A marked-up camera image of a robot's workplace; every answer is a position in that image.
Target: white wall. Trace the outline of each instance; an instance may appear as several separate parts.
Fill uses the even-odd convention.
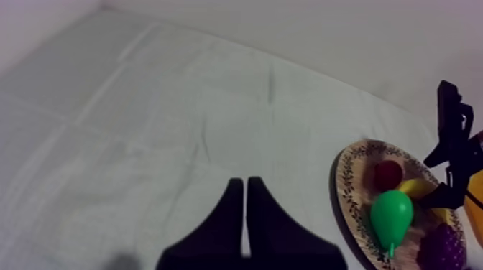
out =
[[[483,2],[107,0],[292,60],[436,126],[439,80],[483,112]],[[483,129],[483,113],[479,128]]]
[[[0,0],[0,74],[101,0]]]

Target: yellow banana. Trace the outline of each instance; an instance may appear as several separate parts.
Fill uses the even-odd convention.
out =
[[[436,186],[428,181],[422,179],[411,179],[401,182],[397,189],[401,192],[406,193],[407,196],[414,200],[419,200],[426,196],[430,192],[436,189]],[[431,211],[441,219],[441,221],[448,223],[450,222],[450,212],[447,208],[432,208]]]

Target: table surface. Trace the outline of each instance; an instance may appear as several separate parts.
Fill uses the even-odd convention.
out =
[[[360,139],[418,159],[436,145],[419,118],[350,85],[112,11],[0,79],[0,123],[0,265],[14,270],[153,269],[163,248],[210,213],[229,178],[252,175],[300,224],[336,243],[350,269],[362,269],[332,213],[336,155]],[[443,179],[441,168],[433,172]],[[459,214],[470,265],[483,265]]]

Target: green pear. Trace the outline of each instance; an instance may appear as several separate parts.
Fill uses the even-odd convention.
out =
[[[411,199],[399,190],[382,193],[371,207],[371,223],[381,247],[394,256],[413,219]]]

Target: pear stem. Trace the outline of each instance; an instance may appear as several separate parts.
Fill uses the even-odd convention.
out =
[[[394,243],[391,243],[391,246],[389,247],[389,258],[392,259],[394,257]]]

